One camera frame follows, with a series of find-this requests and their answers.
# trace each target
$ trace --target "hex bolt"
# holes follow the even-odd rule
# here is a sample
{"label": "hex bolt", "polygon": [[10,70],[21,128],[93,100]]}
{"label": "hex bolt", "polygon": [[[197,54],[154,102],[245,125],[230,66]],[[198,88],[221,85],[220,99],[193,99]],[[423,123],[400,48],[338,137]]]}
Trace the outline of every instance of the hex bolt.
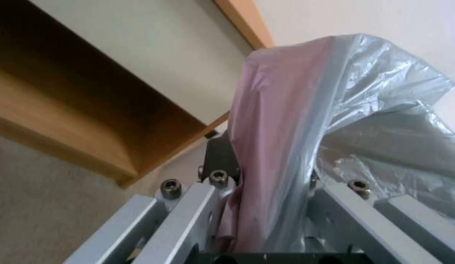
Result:
{"label": "hex bolt", "polygon": [[228,186],[228,174],[222,169],[213,170],[209,179],[210,184],[216,188],[222,189]]}
{"label": "hex bolt", "polygon": [[203,165],[200,165],[198,168],[199,180],[203,180]]}
{"label": "hex bolt", "polygon": [[177,199],[182,194],[182,185],[176,179],[168,179],[161,183],[161,194],[165,199]]}
{"label": "hex bolt", "polygon": [[312,190],[316,187],[318,180],[319,176],[317,175],[315,170],[313,170],[313,174],[311,174],[311,182],[309,183],[309,190]]}
{"label": "hex bolt", "polygon": [[348,182],[347,186],[363,199],[368,199],[370,197],[370,185],[363,180],[352,179]]}

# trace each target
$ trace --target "gray metal bar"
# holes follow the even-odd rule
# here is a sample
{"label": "gray metal bar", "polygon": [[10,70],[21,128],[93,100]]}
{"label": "gray metal bar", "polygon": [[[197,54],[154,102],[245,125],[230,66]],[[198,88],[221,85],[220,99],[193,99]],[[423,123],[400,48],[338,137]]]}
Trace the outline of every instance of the gray metal bar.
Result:
{"label": "gray metal bar", "polygon": [[137,194],[66,259],[65,264],[121,264],[141,238],[149,239],[166,215],[163,203]]}
{"label": "gray metal bar", "polygon": [[214,245],[222,202],[215,187],[194,183],[157,229],[133,264],[184,263],[194,246]]}
{"label": "gray metal bar", "polygon": [[374,263],[439,263],[345,184],[316,190],[308,207],[308,217],[338,252],[359,247]]}
{"label": "gray metal bar", "polygon": [[455,263],[455,226],[409,195],[375,208],[444,263]]}

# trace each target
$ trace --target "translucent plastic bag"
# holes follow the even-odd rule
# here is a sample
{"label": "translucent plastic bag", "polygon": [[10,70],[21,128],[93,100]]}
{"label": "translucent plastic bag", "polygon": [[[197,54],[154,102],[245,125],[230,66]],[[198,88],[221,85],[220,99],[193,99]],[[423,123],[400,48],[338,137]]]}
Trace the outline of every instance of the translucent plastic bag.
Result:
{"label": "translucent plastic bag", "polygon": [[429,105],[455,85],[369,35],[253,52],[229,118],[243,179],[219,235],[235,251],[301,252],[310,175],[361,178],[455,221],[455,134]]}

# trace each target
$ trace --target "wooden shelf edge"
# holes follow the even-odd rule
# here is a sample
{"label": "wooden shelf edge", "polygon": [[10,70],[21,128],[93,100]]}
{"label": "wooden shelf edge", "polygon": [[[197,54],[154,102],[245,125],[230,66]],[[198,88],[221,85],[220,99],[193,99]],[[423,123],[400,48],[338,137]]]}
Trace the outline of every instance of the wooden shelf edge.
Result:
{"label": "wooden shelf edge", "polygon": [[122,188],[127,188],[130,185],[134,184],[139,179],[143,178],[146,174],[148,174],[149,172],[151,172],[155,168],[159,167],[160,165],[164,164],[164,162],[170,160],[172,157],[174,157],[176,154],[178,154],[182,150],[186,149],[188,146],[193,144],[195,141],[197,141],[201,137],[204,137],[207,133],[209,133],[212,130],[214,130],[217,126],[221,125],[221,123],[226,121],[228,118],[229,118],[229,112],[226,112],[224,115],[222,115],[221,117],[216,119],[214,122],[209,124],[203,130],[201,130],[200,132],[195,134],[193,137],[190,137],[183,144],[180,144],[179,146],[177,146],[169,154],[162,155],[157,161],[153,162],[150,166],[143,168],[142,171],[139,173],[138,177],[134,177],[132,179],[128,179],[125,182],[118,182],[118,184]]}
{"label": "wooden shelf edge", "polygon": [[40,134],[30,131],[24,127],[19,127],[16,124],[11,124],[7,120],[0,118],[0,135],[8,140],[12,140],[38,151],[52,155],[59,159],[68,161],[72,164],[90,169],[114,179],[117,184],[122,184],[134,179],[137,175],[132,175],[120,170],[108,162],[96,159],[87,153],[70,149],[68,146],[62,145],[60,142],[50,140],[48,137],[43,137]]}
{"label": "wooden shelf edge", "polygon": [[255,50],[273,47],[273,38],[254,0],[213,0]]}

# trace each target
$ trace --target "white wall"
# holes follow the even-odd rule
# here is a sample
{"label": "white wall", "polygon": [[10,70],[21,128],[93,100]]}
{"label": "white wall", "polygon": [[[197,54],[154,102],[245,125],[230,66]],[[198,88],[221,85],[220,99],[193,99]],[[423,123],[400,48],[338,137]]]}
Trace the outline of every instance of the white wall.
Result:
{"label": "white wall", "polygon": [[[455,80],[455,0],[255,0],[276,45],[368,33]],[[455,89],[435,106],[455,130]]]}

